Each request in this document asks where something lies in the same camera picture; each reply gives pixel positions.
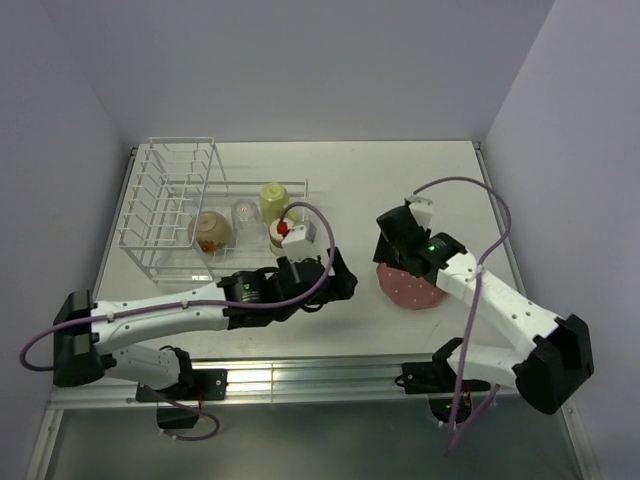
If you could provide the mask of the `small steel cup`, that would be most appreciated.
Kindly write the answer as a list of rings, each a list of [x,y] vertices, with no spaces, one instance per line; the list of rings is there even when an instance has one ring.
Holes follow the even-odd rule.
[[[270,249],[277,257],[286,255],[282,242],[293,225],[293,221],[289,218],[285,218],[283,221],[276,219],[269,225]]]

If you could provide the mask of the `pink dotted plate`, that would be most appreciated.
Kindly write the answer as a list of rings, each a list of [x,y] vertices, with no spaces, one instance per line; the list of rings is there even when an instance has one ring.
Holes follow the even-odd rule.
[[[382,292],[396,305],[411,310],[437,307],[447,293],[432,286],[423,278],[417,278],[386,264],[378,264],[376,275]]]

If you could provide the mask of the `clear drinking glass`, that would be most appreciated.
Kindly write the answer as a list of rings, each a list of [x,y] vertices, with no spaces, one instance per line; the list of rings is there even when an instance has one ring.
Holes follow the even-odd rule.
[[[256,244],[261,238],[261,220],[257,205],[239,199],[232,207],[232,224],[238,244]]]

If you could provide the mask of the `yellow-green mug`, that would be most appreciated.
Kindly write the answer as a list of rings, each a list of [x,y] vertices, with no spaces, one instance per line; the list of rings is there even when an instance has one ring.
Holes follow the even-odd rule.
[[[287,188],[278,182],[263,184],[259,195],[262,221],[270,226],[278,220],[283,210],[292,203]]]

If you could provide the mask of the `beige bowl with flower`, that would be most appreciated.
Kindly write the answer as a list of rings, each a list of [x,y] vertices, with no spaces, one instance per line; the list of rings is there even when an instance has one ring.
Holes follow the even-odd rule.
[[[231,244],[233,230],[230,222],[219,212],[207,210],[191,219],[189,239],[205,254],[214,254]]]

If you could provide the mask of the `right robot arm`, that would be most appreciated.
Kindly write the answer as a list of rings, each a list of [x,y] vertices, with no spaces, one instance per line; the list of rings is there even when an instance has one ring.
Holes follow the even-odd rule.
[[[468,305],[503,335],[506,348],[465,344],[455,337],[420,373],[423,393],[450,393],[493,385],[514,388],[534,409],[554,414],[594,373],[589,328],[521,295],[447,233],[431,233],[427,213],[410,205],[377,218],[375,262],[426,281]]]

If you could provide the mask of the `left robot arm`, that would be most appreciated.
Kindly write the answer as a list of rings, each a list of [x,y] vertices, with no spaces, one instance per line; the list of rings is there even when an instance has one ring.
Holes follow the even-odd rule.
[[[144,342],[194,331],[261,328],[297,311],[316,312],[349,300],[358,283],[341,254],[328,273],[320,259],[239,271],[216,283],[161,297],[96,302],[88,290],[67,296],[54,319],[53,383],[71,388],[105,376],[120,378],[183,399],[195,386],[189,355],[172,347],[149,350]]]

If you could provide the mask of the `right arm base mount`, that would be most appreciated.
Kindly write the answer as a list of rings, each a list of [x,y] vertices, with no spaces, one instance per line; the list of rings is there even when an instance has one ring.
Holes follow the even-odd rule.
[[[456,375],[446,361],[403,363],[401,374],[394,379],[394,383],[406,395],[428,395],[432,415],[439,421],[448,422],[453,407]],[[491,384],[486,381],[463,380],[456,421],[464,422],[470,416],[473,393],[490,390]]]

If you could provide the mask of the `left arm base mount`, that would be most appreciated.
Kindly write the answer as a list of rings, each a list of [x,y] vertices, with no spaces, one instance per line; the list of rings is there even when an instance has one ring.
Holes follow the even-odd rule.
[[[156,407],[156,422],[160,429],[182,433],[193,429],[199,420],[204,404],[225,399],[227,371],[225,369],[196,369],[187,383],[178,383],[164,390],[155,391],[139,384],[135,393],[137,403],[164,403]]]

